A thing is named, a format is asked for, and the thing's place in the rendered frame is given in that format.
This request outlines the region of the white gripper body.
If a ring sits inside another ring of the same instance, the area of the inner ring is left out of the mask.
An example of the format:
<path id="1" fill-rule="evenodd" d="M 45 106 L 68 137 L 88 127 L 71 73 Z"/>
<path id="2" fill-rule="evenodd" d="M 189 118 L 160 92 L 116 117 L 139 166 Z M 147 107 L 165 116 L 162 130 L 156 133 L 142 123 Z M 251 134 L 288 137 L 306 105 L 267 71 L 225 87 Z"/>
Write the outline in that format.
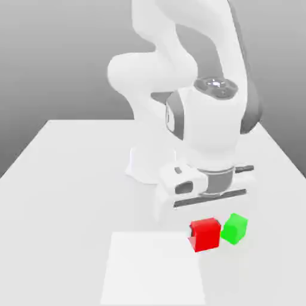
<path id="1" fill-rule="evenodd" d="M 195 194 L 169 195 L 158 185 L 154 195 L 154 219 L 197 220 L 215 217 L 224 221 L 231 213 L 248 216 L 256 204 L 257 187 L 254 176 L 235 176 L 231 187 L 218 197 Z"/>

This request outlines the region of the small red cube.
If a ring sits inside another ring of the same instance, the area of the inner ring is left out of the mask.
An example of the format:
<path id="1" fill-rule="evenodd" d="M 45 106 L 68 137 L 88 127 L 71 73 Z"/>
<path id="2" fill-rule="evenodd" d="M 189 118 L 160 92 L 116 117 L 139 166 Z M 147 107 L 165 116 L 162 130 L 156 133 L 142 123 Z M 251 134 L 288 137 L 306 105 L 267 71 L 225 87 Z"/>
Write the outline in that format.
<path id="1" fill-rule="evenodd" d="M 188 238 L 195 252 L 219 247 L 221 225 L 215 218 L 192 221 L 189 225 L 191 236 Z"/>

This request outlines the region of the small green cube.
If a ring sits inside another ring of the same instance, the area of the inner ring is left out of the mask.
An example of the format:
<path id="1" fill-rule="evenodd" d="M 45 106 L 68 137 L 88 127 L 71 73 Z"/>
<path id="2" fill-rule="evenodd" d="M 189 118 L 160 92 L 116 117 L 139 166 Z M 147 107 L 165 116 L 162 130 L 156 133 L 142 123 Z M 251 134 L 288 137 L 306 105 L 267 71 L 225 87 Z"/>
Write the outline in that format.
<path id="1" fill-rule="evenodd" d="M 232 213 L 221 231 L 221 238 L 236 245 L 246 234 L 248 219 Z"/>

